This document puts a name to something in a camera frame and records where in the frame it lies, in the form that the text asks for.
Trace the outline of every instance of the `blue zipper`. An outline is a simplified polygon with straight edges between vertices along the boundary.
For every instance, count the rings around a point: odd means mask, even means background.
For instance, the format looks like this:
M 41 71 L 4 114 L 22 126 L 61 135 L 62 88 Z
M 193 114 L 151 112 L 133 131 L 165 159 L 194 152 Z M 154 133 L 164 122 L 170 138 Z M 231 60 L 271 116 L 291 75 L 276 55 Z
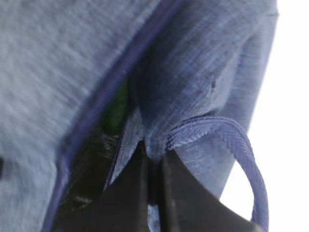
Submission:
M 157 8 L 134 37 L 119 60 L 110 69 L 106 78 L 98 85 L 83 114 L 75 122 L 71 133 L 66 137 L 57 152 L 57 177 L 53 195 L 48 205 L 41 232 L 50 232 L 60 201 L 69 180 L 70 166 L 75 155 L 84 144 L 86 135 L 98 121 L 108 102 L 120 87 L 123 79 L 151 45 L 158 33 L 170 21 L 183 0 L 161 0 Z

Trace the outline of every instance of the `blue fabric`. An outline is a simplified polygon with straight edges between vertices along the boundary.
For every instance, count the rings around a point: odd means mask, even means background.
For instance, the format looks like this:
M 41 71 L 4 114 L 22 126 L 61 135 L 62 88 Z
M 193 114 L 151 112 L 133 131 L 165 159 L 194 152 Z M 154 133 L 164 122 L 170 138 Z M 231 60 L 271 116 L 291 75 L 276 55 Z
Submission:
M 48 230 L 69 173 L 63 151 L 86 136 L 78 119 L 101 104 L 98 87 L 112 91 L 107 74 L 159 2 L 0 1 L 1 232 Z
M 274 0 L 185 0 L 133 73 L 132 98 L 141 119 L 147 154 L 158 162 L 170 131 L 189 118 L 223 116 L 248 130 L 277 21 Z M 199 128 L 192 130 L 197 137 Z M 218 134 L 195 138 L 176 150 L 191 173 L 220 197 L 234 157 Z M 130 144 L 119 157 L 132 155 Z M 126 165 L 117 164 L 118 172 Z M 159 230 L 155 207 L 149 227 Z

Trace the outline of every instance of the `green object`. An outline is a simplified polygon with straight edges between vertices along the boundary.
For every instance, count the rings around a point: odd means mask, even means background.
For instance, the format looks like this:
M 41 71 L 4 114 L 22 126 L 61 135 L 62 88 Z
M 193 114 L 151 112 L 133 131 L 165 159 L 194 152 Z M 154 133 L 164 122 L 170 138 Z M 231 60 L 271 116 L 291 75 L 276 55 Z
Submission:
M 127 80 L 120 87 L 103 115 L 101 127 L 105 134 L 119 135 L 126 119 L 128 104 Z

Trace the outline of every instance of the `black object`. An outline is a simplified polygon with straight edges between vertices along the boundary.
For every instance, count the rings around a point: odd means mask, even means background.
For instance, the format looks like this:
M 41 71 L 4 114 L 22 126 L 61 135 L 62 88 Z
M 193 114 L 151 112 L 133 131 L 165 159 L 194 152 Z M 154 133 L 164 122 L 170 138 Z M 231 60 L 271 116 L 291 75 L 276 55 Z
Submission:
M 188 171 L 177 153 L 161 162 L 162 232 L 260 232 L 260 228 L 225 207 Z
M 149 173 L 144 142 L 100 199 L 66 217 L 56 232 L 149 232 Z M 156 199 L 162 232 L 261 232 L 220 203 L 187 170 L 175 151 L 157 171 Z

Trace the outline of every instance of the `white background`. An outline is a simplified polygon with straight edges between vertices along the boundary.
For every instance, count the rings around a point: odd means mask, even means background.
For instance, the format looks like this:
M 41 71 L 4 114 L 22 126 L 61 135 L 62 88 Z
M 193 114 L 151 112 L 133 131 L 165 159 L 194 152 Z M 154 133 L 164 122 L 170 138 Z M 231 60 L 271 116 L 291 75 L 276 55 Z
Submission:
M 279 20 L 249 138 L 264 177 L 270 232 L 309 232 L 309 2 L 278 0 Z M 221 201 L 250 219 L 253 195 L 238 164 Z

